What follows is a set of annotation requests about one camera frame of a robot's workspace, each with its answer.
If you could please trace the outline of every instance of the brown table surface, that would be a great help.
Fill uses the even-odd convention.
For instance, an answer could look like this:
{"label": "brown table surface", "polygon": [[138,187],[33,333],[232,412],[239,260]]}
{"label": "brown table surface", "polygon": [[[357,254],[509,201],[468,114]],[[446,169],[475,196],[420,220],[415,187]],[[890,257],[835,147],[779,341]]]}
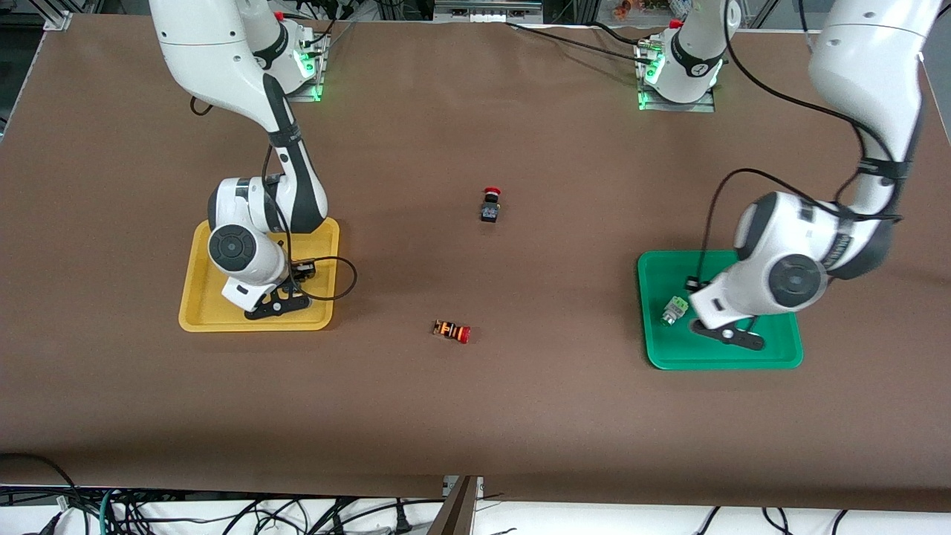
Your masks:
{"label": "brown table surface", "polygon": [[[818,99],[801,35],[735,44]],[[507,499],[951,510],[951,149],[927,88],[893,253],[800,314],[803,364],[678,373],[645,358],[637,257],[697,248],[734,168],[830,197],[848,125],[731,66],[716,113],[639,111],[630,63],[498,24],[359,24],[331,62],[295,111],[356,291],[321,332],[191,334],[192,231],[264,132],[193,116],[148,18],[47,36],[0,145],[0,450],[82,485],[430,496],[474,473]],[[713,244],[770,190],[731,185]]]}

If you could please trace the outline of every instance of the metal bracket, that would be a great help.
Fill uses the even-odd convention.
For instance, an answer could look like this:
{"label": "metal bracket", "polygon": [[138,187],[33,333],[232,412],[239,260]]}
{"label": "metal bracket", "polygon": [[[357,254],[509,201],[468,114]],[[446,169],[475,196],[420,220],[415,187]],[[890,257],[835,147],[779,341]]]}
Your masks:
{"label": "metal bracket", "polygon": [[426,535],[470,535],[476,500],[482,494],[482,478],[476,476],[446,476],[442,479],[443,493],[449,495]]}
{"label": "metal bracket", "polygon": [[647,82],[647,79],[656,76],[666,63],[664,54],[661,53],[655,45],[657,42],[654,40],[655,37],[657,36],[653,35],[650,37],[650,40],[647,41],[649,46],[643,48],[638,46],[634,47],[635,57],[647,58],[653,62],[650,65],[637,64],[637,107],[640,109],[656,109],[660,111],[698,111],[702,113],[713,113],[713,88],[707,89],[704,96],[700,97],[700,100],[696,102],[680,104],[671,102],[660,96],[657,89]]}
{"label": "metal bracket", "polygon": [[[459,481],[459,476],[442,476],[442,497],[449,497],[449,493],[453,491],[453,488],[456,487],[456,482]],[[477,483],[477,495],[476,497],[481,500],[482,494],[485,492],[485,483],[482,480],[482,477],[476,479]]]}
{"label": "metal bracket", "polygon": [[305,69],[312,69],[315,72],[314,77],[304,82],[296,91],[287,95],[288,102],[320,102],[323,97],[323,78],[327,72],[327,56],[330,52],[329,33],[321,37],[317,43],[314,43],[313,52],[317,56],[302,60],[301,64]]}
{"label": "metal bracket", "polygon": [[63,31],[69,28],[69,22],[72,21],[72,13],[69,11],[58,11],[53,16],[47,16],[45,12],[41,13],[47,20],[43,24],[43,31]]}

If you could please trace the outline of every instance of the green terminal block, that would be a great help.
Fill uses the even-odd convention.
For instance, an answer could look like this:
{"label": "green terminal block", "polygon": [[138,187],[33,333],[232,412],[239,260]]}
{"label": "green terminal block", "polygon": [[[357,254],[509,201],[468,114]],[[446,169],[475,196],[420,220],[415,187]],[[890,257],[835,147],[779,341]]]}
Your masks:
{"label": "green terminal block", "polygon": [[668,327],[672,326],[674,322],[684,317],[688,308],[690,308],[690,305],[686,299],[674,295],[670,298],[667,306],[664,307],[664,313],[661,314],[660,321]]}
{"label": "green terminal block", "polygon": [[667,59],[664,57],[664,54],[658,53],[657,57],[650,62],[650,66],[647,71],[648,83],[657,83],[657,78],[660,76],[660,71],[664,68],[665,63],[667,63]]}

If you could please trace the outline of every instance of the small electronic part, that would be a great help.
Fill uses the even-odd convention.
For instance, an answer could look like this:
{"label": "small electronic part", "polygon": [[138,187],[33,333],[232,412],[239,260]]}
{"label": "small electronic part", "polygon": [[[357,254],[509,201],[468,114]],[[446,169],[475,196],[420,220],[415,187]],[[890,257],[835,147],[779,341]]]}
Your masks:
{"label": "small electronic part", "polygon": [[469,331],[471,329],[466,326],[458,326],[452,322],[443,322],[436,320],[433,324],[433,334],[441,334],[446,338],[455,338],[459,340],[461,344],[469,343]]}
{"label": "small electronic part", "polygon": [[485,188],[485,200],[482,202],[480,219],[487,223],[495,223],[498,219],[498,196],[502,194],[499,188]]}
{"label": "small electronic part", "polygon": [[664,313],[660,315],[660,321],[666,326],[672,326],[674,322],[684,317],[690,305],[687,300],[674,295],[664,307]]}
{"label": "small electronic part", "polygon": [[648,10],[669,10],[670,2],[668,0],[621,0],[614,7],[613,15],[614,18],[618,21],[623,21],[628,18],[628,13],[632,10],[638,11],[648,11]]}

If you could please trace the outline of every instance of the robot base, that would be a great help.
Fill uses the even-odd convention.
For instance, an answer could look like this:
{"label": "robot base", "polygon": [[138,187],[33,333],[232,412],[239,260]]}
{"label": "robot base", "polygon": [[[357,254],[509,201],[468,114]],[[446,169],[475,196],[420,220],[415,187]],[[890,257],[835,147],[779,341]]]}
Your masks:
{"label": "robot base", "polygon": [[[293,277],[297,279],[297,285],[302,285],[305,280],[317,273],[317,268],[314,267],[314,264],[304,264],[295,269],[293,273]],[[298,286],[292,282],[291,277],[287,277],[280,286],[265,296],[266,299],[261,298],[257,308],[251,312],[246,311],[244,317],[248,320],[260,320],[282,316],[288,312],[310,307],[310,298],[298,292],[297,288]]]}
{"label": "robot base", "polygon": [[[674,295],[687,298],[684,281],[697,269],[699,251],[649,251],[637,261],[636,277],[640,287],[644,319],[644,341],[648,359],[660,369],[789,369],[803,361],[803,346],[794,314],[764,316],[748,334],[762,342],[759,350],[725,344],[720,339],[691,330],[696,314],[689,309],[672,326],[661,321],[661,314]],[[716,273],[736,262],[731,250],[707,253],[704,272]],[[739,322],[746,328],[748,320]]]}
{"label": "robot base", "polygon": [[655,65],[643,65],[637,64],[637,107],[639,109],[657,109],[660,111],[699,111],[701,113],[713,113],[713,89],[707,89],[707,92],[704,93],[704,96],[700,97],[696,102],[690,102],[686,104],[680,104],[677,102],[672,102],[660,95],[651,84],[647,82],[647,78],[654,74],[655,69],[662,69],[664,67],[665,59],[662,57],[663,54],[660,54],[658,50],[646,49],[642,50],[640,47],[633,47],[634,56],[639,58],[647,58],[654,63],[658,64],[659,67]]}
{"label": "robot base", "polygon": [[[244,310],[235,307],[222,296],[222,287],[226,277],[211,259],[208,258],[208,235],[211,231],[204,221],[195,229],[192,238],[191,253],[188,258],[188,272],[185,275],[182,303],[179,307],[179,325],[189,332],[253,332],[283,330],[320,330],[327,327],[334,310],[333,301],[311,301],[297,295],[292,297],[300,305],[309,302],[309,307],[298,307],[291,313],[281,305],[281,315],[248,319]],[[283,234],[274,234],[272,238],[284,240]],[[324,220],[320,227],[310,234],[293,234],[294,256],[312,258],[335,256],[340,245],[340,226],[332,218]],[[337,263],[320,262],[314,276],[301,286],[314,295],[334,295],[337,281]],[[273,308],[268,300],[262,307]]]}

